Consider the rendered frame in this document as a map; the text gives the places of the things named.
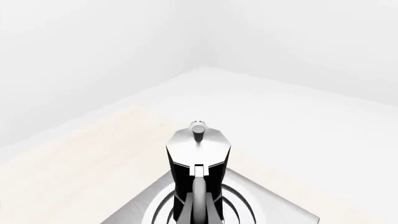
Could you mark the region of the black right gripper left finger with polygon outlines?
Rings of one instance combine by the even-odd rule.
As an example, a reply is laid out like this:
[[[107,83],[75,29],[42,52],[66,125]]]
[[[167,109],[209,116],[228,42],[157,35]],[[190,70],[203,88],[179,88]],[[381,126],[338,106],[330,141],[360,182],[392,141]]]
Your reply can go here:
[[[187,193],[185,203],[183,205],[182,211],[180,212],[180,216],[176,222],[176,224],[193,224],[193,193]]]

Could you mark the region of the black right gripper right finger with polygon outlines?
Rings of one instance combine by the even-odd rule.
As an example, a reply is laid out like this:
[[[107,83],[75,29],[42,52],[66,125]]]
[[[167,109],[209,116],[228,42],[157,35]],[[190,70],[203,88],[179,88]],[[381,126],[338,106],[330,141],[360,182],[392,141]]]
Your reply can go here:
[[[223,224],[223,221],[218,215],[218,212],[214,205],[211,193],[206,194],[206,212],[207,212],[208,224]]]

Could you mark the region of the silver and black moka pot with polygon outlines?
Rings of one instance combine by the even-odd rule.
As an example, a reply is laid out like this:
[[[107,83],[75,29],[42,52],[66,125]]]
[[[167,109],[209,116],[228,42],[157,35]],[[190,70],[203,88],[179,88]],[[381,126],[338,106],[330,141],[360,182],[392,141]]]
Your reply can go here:
[[[206,194],[211,193],[218,215],[224,221],[222,181],[231,143],[202,121],[175,132],[165,145],[175,182],[174,214],[178,220],[187,193],[193,193],[193,224],[208,224]]]

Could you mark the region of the flat stove plate with rings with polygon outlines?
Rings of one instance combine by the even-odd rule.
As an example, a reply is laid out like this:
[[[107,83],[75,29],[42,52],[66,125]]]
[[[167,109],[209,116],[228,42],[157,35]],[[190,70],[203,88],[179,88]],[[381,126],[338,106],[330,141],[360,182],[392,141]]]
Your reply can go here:
[[[177,224],[170,172],[100,224]],[[318,224],[319,217],[227,169],[222,184],[223,224]]]

